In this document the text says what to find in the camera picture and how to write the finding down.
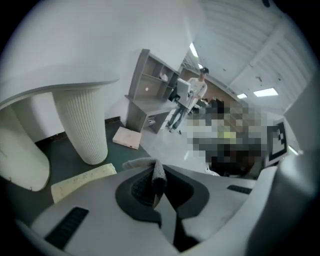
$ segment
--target gray shelf unit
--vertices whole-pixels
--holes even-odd
[[[160,78],[166,74],[168,81]],[[150,53],[149,49],[142,49],[138,58],[128,95],[130,101],[127,113],[126,128],[141,132],[150,127],[158,133],[168,114],[178,106],[169,101],[172,90],[176,86],[179,73],[158,57]]]

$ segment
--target white cylindrical post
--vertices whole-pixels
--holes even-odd
[[[69,140],[89,165],[108,155],[101,88],[53,92],[54,103]]]
[[[48,158],[29,138],[11,106],[0,110],[0,175],[32,191],[43,189],[50,176]]]

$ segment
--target black vent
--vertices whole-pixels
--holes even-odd
[[[227,187],[228,190],[236,191],[239,193],[247,194],[249,195],[251,192],[251,188],[243,187],[243,186],[237,186],[237,185],[230,185]]]
[[[87,209],[73,208],[67,216],[52,230],[45,240],[53,246],[63,250],[80,224],[88,214]]]

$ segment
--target ceiling light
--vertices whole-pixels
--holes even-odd
[[[257,97],[265,97],[265,96],[276,96],[278,93],[274,88],[269,88],[265,90],[257,90],[253,92]]]
[[[197,52],[196,52],[196,48],[195,48],[195,46],[194,46],[193,43],[190,44],[190,50],[191,50],[193,56],[195,56],[195,57],[197,57],[197,58],[199,57],[198,54],[197,54]]]
[[[246,95],[245,93],[242,93],[242,94],[237,95],[237,97],[238,97],[239,99],[244,99],[244,98],[247,97],[247,95]]]
[[[295,154],[295,155],[299,155],[299,153],[290,145],[288,145],[288,148]]]

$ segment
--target person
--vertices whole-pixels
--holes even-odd
[[[200,75],[198,78],[192,77],[187,82],[191,84],[190,87],[190,97],[181,98],[179,100],[179,108],[174,112],[172,118],[167,123],[167,127],[169,127],[169,131],[174,132],[180,125],[180,123],[184,120],[187,113],[195,106],[199,99],[205,95],[208,86],[205,83],[205,78],[209,74],[209,69],[203,67],[200,69]],[[174,123],[177,115],[180,114],[179,119]]]

